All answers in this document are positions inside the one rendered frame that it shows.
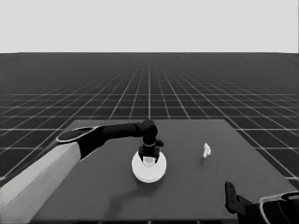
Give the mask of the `large thick white disc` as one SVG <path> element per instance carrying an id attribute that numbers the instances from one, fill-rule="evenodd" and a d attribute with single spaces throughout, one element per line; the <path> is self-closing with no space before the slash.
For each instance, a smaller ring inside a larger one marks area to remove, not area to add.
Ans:
<path id="1" fill-rule="evenodd" d="M 155 158 L 153 157 L 143 157 L 144 162 L 139 157 L 138 153 L 136 153 L 131 162 L 133 174 L 138 180 L 144 183 L 154 183 L 164 176 L 167 161 L 162 151 L 160 151 L 160 159 L 157 163 L 155 163 Z"/>

